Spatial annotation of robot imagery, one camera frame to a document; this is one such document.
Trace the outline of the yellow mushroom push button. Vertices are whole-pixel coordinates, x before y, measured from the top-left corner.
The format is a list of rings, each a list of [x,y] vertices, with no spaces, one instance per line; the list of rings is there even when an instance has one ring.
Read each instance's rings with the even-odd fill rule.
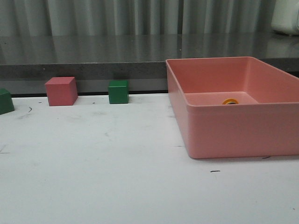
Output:
[[[222,102],[223,105],[237,105],[239,104],[239,102],[234,99],[234,98],[228,98],[228,99],[225,99],[223,102]]]

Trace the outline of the green cube block centre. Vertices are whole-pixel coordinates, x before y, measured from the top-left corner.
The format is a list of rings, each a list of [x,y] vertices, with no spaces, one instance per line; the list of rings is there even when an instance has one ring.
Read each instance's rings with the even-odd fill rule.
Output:
[[[108,86],[110,104],[127,104],[128,103],[128,81],[112,80]]]

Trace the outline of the pink plastic bin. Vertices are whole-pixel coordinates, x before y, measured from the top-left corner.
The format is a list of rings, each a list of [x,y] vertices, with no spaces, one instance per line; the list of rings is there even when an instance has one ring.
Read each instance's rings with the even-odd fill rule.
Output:
[[[168,94],[190,157],[299,153],[299,80],[254,57],[168,59]],[[239,104],[223,105],[234,98]]]

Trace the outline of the pink cube block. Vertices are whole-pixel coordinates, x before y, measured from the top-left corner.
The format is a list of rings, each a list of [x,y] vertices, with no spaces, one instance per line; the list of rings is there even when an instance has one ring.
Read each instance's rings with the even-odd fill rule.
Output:
[[[45,88],[49,106],[73,105],[78,98],[75,77],[53,77]]]

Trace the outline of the green block left edge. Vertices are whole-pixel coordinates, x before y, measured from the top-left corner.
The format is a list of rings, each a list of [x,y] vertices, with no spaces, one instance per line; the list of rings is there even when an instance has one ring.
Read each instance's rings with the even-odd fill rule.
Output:
[[[13,112],[14,111],[14,104],[12,101],[11,93],[4,89],[0,89],[0,115]]]

